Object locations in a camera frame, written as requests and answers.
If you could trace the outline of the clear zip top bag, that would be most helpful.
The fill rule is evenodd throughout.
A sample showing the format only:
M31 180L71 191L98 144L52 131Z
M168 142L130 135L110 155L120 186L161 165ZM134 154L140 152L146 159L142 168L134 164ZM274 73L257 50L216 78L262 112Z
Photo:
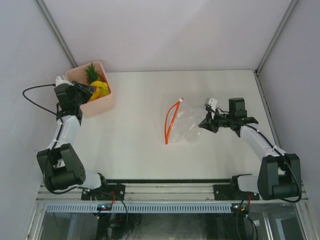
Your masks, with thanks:
M192 108L180 98L168 110L164 122L164 143L195 143L202 132L198 127L206 111L203 108Z

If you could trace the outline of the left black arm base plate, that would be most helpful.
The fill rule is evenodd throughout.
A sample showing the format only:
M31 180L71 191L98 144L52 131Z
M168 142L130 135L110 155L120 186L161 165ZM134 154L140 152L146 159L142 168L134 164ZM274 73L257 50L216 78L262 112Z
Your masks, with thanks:
M83 189L81 193L82 201L117 201L124 200L126 186L123 184L107 184L97 189Z

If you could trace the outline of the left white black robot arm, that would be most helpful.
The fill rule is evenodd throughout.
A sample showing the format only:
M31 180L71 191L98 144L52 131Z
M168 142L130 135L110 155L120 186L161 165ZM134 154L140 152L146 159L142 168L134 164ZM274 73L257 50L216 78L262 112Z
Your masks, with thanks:
M57 76L54 92L58 99L57 129L51 143L36 155L43 183L54 195L62 195L76 188L92 190L93 196L104 200L110 188L103 184L100 173L92 173L77 155L73 144L81 127L83 112L81 105L86 104L96 92L96 87L76 81L68 81Z

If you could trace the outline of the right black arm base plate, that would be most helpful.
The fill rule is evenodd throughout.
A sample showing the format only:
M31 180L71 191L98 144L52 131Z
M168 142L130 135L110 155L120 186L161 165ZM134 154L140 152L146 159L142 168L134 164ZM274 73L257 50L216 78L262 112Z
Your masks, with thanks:
M244 198L247 199L248 197L251 197L251 200L254 201L260 199L260 195L258 193L241 191L238 187L231 186L230 184L214 184L213 193L216 201L240 201Z

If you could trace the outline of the yellow fake banana bunch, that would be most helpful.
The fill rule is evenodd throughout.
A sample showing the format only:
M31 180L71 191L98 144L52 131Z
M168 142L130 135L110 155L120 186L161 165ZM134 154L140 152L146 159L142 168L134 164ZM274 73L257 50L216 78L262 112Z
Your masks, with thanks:
M92 84L90 84L90 86L95 86L96 90L95 90L95 94L92 96L89 102L105 97L111 93L111 90L107 82L95 81Z

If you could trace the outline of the fake pineapple green crown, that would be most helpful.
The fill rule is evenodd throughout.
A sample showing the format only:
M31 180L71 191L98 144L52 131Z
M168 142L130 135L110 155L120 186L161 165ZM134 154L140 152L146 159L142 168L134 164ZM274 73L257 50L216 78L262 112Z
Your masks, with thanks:
M86 75L86 80L87 83L90 85L95 81L100 81L103 82L104 79L102 77L102 75L100 75L96 69L95 69L95 65L93 62L91 62L89 65L87 65L87 67L84 69L85 75Z

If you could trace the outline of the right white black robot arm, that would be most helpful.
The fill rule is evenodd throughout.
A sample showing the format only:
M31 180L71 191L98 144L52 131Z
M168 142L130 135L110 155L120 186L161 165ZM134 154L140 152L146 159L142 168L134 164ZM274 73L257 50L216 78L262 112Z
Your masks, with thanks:
M301 162L295 153L287 153L271 143L259 122L248 116L245 100L228 100L227 111L217 108L217 100L205 103L207 114L198 127L216 134L220 128L231 129L245 141L260 160L258 175L238 174L230 180L230 195L237 200L247 194L258 194L263 200L298 203L302 199Z

